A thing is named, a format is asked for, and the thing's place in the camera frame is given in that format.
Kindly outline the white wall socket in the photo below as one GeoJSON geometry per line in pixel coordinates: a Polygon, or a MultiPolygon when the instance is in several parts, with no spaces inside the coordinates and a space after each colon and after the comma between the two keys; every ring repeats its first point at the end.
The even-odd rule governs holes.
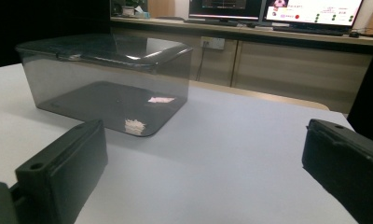
{"type": "Polygon", "coordinates": [[[200,45],[203,48],[207,48],[207,49],[223,50],[225,48],[225,39],[219,38],[219,37],[203,36],[200,39],[200,45]]]}

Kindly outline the black curtain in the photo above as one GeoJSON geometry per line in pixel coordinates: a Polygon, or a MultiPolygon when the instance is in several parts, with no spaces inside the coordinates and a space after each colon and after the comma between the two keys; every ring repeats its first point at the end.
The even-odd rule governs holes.
{"type": "Polygon", "coordinates": [[[0,0],[0,67],[26,41],[109,31],[110,0],[0,0]]]}

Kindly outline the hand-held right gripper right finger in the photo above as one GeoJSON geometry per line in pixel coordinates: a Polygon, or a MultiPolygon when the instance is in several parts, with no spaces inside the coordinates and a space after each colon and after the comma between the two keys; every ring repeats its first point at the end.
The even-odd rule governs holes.
{"type": "Polygon", "coordinates": [[[336,123],[312,119],[302,164],[359,224],[373,224],[373,140],[336,123]]]}

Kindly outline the blue tissue box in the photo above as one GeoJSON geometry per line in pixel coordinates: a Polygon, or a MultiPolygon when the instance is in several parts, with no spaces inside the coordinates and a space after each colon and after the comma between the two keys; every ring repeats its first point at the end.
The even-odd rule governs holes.
{"type": "Polygon", "coordinates": [[[134,9],[134,16],[136,18],[140,18],[140,19],[149,19],[150,18],[150,14],[146,11],[143,11],[143,9],[138,6],[134,9]]]}

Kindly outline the black keyboard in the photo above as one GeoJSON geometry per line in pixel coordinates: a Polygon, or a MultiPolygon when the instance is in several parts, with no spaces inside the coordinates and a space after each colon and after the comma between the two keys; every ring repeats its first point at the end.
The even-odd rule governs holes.
{"type": "Polygon", "coordinates": [[[188,20],[184,20],[184,23],[230,26],[230,27],[238,26],[238,23],[236,21],[221,21],[221,20],[192,20],[192,19],[188,19],[188,20]]]}
{"type": "Polygon", "coordinates": [[[309,35],[332,35],[332,36],[343,36],[346,35],[344,32],[323,30],[323,29],[307,29],[307,28],[296,28],[287,26],[273,26],[273,31],[297,33],[297,34],[309,34],[309,35]]]}

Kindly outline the transparent grey lidded storage box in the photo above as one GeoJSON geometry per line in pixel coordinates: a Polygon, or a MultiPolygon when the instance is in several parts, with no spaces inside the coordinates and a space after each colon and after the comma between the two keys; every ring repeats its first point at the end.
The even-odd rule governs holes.
{"type": "Polygon", "coordinates": [[[187,102],[193,48],[130,35],[70,35],[17,45],[36,107],[108,129],[155,134],[187,102]]]}

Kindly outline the computer monitor with dark screen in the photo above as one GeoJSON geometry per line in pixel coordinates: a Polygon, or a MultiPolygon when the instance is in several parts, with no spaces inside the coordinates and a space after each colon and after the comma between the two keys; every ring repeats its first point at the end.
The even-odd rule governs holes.
{"type": "Polygon", "coordinates": [[[190,19],[257,21],[263,0],[189,0],[190,19]]]}

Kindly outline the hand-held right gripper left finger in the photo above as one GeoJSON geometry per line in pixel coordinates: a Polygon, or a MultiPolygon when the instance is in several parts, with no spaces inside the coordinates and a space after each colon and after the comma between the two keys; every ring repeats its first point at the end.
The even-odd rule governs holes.
{"type": "Polygon", "coordinates": [[[108,163],[103,122],[79,124],[16,169],[36,224],[74,224],[108,163]]]}

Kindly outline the computer monitor with bright screen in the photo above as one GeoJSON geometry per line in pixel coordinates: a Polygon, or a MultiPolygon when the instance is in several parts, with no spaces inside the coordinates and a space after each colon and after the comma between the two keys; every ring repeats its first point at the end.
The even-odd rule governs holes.
{"type": "Polygon", "coordinates": [[[351,28],[363,0],[268,0],[263,19],[351,28]]]}

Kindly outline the beige wooden counter cabinet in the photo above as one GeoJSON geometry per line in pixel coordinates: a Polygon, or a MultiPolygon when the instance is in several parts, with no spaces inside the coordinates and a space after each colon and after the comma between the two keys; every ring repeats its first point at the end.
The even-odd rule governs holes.
{"type": "Polygon", "coordinates": [[[111,32],[193,47],[190,78],[326,105],[347,113],[373,58],[373,38],[304,35],[161,19],[113,18],[111,32]],[[203,36],[225,39],[207,49],[203,36]]]}

